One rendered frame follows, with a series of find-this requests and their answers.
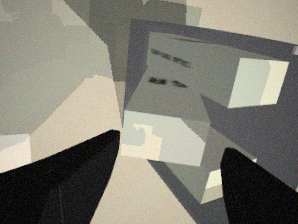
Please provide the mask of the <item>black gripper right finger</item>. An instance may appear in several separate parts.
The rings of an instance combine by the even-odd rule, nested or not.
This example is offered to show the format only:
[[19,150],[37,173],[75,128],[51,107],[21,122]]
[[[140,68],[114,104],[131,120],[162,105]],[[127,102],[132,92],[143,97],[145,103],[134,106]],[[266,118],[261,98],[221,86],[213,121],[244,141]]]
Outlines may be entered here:
[[222,197],[229,224],[298,224],[298,192],[238,152],[221,159]]

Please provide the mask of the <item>grey rectangular box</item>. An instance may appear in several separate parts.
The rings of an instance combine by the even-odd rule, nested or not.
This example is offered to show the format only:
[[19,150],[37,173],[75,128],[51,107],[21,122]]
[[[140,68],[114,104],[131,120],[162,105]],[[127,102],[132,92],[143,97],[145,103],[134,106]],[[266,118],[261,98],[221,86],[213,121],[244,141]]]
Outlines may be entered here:
[[210,41],[149,32],[145,65],[233,108],[277,104],[289,61]]
[[121,156],[201,165],[209,128],[200,92],[148,67],[124,109]]
[[193,193],[200,204],[218,200],[222,197],[222,179],[221,179],[221,159],[223,151],[226,148],[237,148],[242,155],[249,157],[253,163],[257,161],[253,155],[246,152],[245,149],[235,145],[233,141],[226,139],[216,129],[210,127],[208,139],[206,139],[204,156],[202,156],[201,165],[181,165],[165,163],[180,179],[181,183]]

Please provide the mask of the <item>grey open bin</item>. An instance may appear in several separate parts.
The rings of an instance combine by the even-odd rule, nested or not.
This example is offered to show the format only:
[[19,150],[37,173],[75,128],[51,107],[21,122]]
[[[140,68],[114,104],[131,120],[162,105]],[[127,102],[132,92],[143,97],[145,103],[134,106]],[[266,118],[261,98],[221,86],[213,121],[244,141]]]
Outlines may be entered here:
[[[149,32],[210,41],[261,53],[271,59],[289,61],[277,104],[226,108],[201,92],[200,95],[209,115],[210,127],[245,149],[257,159],[255,163],[298,192],[298,45],[188,24],[132,18],[122,120],[126,104],[148,68],[145,64]],[[193,221],[197,224],[229,224],[223,197],[201,205],[193,197],[193,193],[189,192],[180,179],[166,167],[164,161],[146,161],[168,186],[170,192],[178,198]]]

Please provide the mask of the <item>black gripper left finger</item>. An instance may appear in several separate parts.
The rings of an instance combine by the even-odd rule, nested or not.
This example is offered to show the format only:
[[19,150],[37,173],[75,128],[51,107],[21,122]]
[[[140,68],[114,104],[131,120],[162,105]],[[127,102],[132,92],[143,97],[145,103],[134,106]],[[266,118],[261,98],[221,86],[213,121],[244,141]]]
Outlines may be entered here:
[[0,173],[0,224],[90,224],[120,152],[110,129]]

